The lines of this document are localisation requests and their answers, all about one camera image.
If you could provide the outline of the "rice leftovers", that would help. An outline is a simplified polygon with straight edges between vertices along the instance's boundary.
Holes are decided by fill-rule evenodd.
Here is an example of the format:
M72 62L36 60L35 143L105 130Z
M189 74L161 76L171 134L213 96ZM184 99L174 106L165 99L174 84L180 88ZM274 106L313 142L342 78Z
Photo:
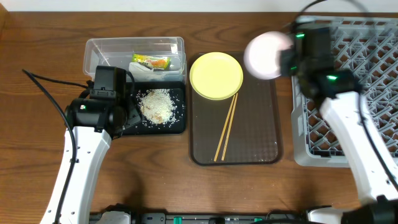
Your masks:
M136 94L145 127L170 128L182 120L180 95L170 89L139 90Z

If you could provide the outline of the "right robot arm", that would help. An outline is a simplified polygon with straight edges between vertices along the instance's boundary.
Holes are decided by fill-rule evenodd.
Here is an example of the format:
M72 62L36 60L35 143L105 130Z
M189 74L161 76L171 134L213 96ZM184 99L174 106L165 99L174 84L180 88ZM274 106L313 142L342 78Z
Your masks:
M397 223L397 164L378 133L361 85L349 70L336 70L326 47L280 50L282 75L296 76L301 92L315 101L334 131L353 173L361 206L322 207L307 212L308 223Z

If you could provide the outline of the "pink bowl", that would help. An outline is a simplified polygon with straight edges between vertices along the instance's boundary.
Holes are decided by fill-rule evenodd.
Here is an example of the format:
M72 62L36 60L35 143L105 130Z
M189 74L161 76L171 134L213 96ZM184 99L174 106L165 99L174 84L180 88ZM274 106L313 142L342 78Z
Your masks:
M281 76L280 55L291 46L292 40L281 32L270 31L257 36L244 51L246 70L261 80L273 80Z

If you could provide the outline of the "yellow plate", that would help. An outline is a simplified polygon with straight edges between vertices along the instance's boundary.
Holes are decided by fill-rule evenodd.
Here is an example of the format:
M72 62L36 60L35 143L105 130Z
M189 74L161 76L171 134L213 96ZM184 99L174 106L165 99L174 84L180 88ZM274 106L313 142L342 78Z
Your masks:
M210 52L199 56L190 69L190 84L202 97L224 100L243 84L243 69L229 54Z

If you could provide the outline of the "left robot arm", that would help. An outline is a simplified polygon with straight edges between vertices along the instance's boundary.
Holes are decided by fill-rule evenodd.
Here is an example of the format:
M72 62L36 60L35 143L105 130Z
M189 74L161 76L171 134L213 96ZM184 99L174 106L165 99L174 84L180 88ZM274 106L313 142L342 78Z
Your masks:
M88 223L98 173L111 141L142 120L132 88L85 90L61 112L62 163L42 223Z

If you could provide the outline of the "green yellow snack wrapper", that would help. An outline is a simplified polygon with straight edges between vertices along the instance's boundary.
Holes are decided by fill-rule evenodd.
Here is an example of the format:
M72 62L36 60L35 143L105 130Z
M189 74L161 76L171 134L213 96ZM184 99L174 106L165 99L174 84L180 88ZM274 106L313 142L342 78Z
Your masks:
M170 57L133 54L131 62L139 63L148 68L165 70L170 65Z

